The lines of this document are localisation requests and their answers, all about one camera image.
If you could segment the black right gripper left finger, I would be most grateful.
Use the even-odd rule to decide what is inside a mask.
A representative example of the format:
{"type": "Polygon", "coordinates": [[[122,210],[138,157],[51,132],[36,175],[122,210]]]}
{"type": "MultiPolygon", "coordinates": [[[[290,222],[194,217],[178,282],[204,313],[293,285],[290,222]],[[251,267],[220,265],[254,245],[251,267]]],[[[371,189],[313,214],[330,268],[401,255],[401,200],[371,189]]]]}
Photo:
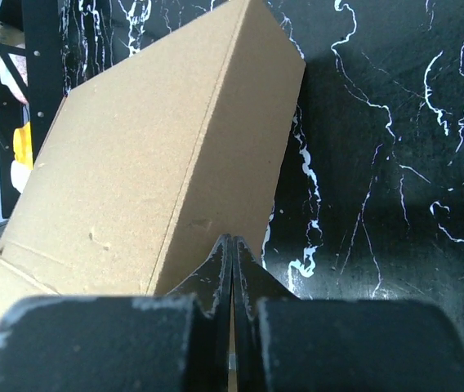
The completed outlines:
{"type": "Polygon", "coordinates": [[[224,391],[229,235],[165,296],[32,296],[0,320],[0,391],[224,391]]]}

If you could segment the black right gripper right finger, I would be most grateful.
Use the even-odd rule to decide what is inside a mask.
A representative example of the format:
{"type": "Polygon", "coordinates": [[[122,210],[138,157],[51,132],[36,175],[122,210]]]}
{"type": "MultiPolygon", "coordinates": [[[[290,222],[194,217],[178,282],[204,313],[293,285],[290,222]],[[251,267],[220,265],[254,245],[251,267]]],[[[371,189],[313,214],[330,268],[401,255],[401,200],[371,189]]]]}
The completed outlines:
{"type": "Polygon", "coordinates": [[[302,300],[232,241],[241,391],[464,391],[464,348],[438,307],[302,300]]]}

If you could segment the brown cardboard box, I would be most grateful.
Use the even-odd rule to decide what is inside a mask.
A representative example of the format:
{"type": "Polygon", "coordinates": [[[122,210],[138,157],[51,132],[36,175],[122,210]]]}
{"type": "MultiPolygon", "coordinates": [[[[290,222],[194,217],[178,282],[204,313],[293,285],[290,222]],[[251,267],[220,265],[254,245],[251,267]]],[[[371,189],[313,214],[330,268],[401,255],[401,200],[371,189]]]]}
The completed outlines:
{"type": "Polygon", "coordinates": [[[259,256],[305,67],[266,4],[228,1],[75,87],[0,238],[0,319],[169,292],[223,234],[259,256]]]}

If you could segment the orange ribbed bowl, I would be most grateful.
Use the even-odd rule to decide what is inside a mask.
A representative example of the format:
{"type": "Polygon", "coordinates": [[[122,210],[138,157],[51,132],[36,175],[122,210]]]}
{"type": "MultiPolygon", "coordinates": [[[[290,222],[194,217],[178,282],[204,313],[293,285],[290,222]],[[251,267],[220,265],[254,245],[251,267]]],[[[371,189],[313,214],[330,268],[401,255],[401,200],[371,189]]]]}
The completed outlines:
{"type": "Polygon", "coordinates": [[[33,146],[30,122],[14,130],[12,147],[15,161],[32,170],[33,146]]]}

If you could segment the black tray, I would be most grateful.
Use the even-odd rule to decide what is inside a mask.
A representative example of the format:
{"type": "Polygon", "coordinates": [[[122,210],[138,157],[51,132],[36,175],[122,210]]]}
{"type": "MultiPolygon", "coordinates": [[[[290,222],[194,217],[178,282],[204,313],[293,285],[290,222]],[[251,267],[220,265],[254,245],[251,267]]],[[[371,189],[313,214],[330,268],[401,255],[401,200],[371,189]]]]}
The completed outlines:
{"type": "MultiPolygon", "coordinates": [[[[6,0],[0,4],[0,21],[25,32],[28,50],[29,116],[33,156],[38,155],[64,95],[61,63],[59,2],[6,0]]],[[[22,104],[0,82],[0,131],[12,144],[13,132],[25,124],[22,104]]],[[[20,193],[11,183],[11,147],[0,144],[0,196],[2,218],[8,219],[20,193]]]]}

